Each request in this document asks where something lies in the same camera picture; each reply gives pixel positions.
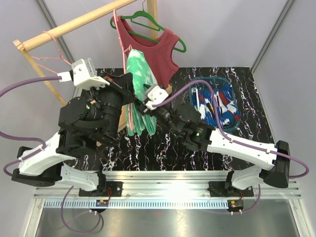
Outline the green tie-dye trousers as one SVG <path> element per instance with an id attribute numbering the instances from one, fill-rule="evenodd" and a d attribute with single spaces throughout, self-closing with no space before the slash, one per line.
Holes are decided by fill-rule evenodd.
<path id="1" fill-rule="evenodd" d="M 129 52 L 126 63 L 126 71 L 133 74 L 134 93 L 138 99 L 143 101 L 146 98 L 146 88 L 144 84 L 153 85 L 157 83 L 157 80 L 147 63 L 143 52 L 136 49 Z M 154 135 L 157 126 L 156 117 L 142 115 L 137 110 L 135 103 L 133 103 L 131 109 L 131 115 L 129 112 L 126 112 L 126 127 L 128 135 L 141 135 L 144 130 L 146 130 L 150 135 Z"/>

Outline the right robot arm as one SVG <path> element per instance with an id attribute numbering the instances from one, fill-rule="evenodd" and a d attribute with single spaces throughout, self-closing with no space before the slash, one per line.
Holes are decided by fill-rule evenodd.
<path id="1" fill-rule="evenodd" d="M 253 164 L 228 172 L 226 180 L 219 184 L 209 184 L 211 196 L 238 197 L 243 190 L 262 183 L 275 188 L 288 187 L 290 160 L 285 158 L 289 153 L 288 143 L 260 143 L 221 133 L 220 129 L 200 122 L 199 112 L 190 104 L 172 110 L 165 106 L 148 108 L 138 102 L 136 108 L 142 115 L 155 116 L 191 151 L 219 153 Z"/>

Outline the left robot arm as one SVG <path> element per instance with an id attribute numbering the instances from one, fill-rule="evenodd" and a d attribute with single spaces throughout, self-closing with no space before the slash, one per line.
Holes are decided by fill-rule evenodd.
<path id="1" fill-rule="evenodd" d="M 104 84 L 88 89 L 91 98 L 75 97 L 60 109 L 60 130 L 45 148 L 20 147 L 21 162 L 11 180 L 34 186 L 50 187 L 67 184 L 102 196 L 107 190 L 106 176 L 101 170 L 87 173 L 74 169 L 65 161 L 95 155 L 97 143 L 112 147 L 117 133 L 122 106 L 135 100 L 133 74 L 101 75 Z"/>

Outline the blue patterned trousers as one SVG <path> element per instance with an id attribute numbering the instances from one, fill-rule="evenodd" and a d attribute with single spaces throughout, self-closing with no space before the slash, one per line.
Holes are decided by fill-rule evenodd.
<path id="1" fill-rule="evenodd" d="M 204 124 L 217 127 L 215 111 L 218 112 L 220 125 L 223 129 L 233 128 L 240 121 L 240 112 L 233 97 L 234 91 L 230 84 L 225 84 L 220 89 L 213 90 L 215 103 L 212 101 L 208 89 L 201 90 L 197 87 L 191 89 L 192 106 L 200 113 L 200 121 Z"/>

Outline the pink wire hanger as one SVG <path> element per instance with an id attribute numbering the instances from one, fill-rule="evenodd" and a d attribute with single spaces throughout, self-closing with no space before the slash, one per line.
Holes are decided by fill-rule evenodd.
<path id="1" fill-rule="evenodd" d="M 42 32 L 49 36 L 50 42 L 36 48 L 31 52 L 31 58 L 46 76 L 56 76 L 58 73 L 71 70 L 71 62 L 66 58 L 57 39 L 48 31 Z"/>
<path id="2" fill-rule="evenodd" d="M 126 59 L 125 59 L 126 54 L 125 53 L 131 49 L 131 46 L 129 46 L 127 49 L 124 49 L 124 46 L 123 46 L 123 43 L 122 43 L 122 40 L 121 40 L 120 31 L 119 31 L 119 26 L 118 26 L 118 19 L 119 18 L 118 18 L 118 15 L 117 15 L 117 12 L 116 12 L 115 9 L 113 10 L 113 18 L 114 18 L 116 31 L 117 31 L 117 34 L 118 34 L 119 44 L 120 44 L 121 51 L 122 51 L 123 72 L 124 72 L 124 74 L 126 74 Z M 128 104 L 128 123 L 129 123 L 129 127 L 130 127 L 131 131 L 133 131 L 133 112 L 132 112 L 132 108 L 133 108 L 132 104 L 129 103 Z"/>

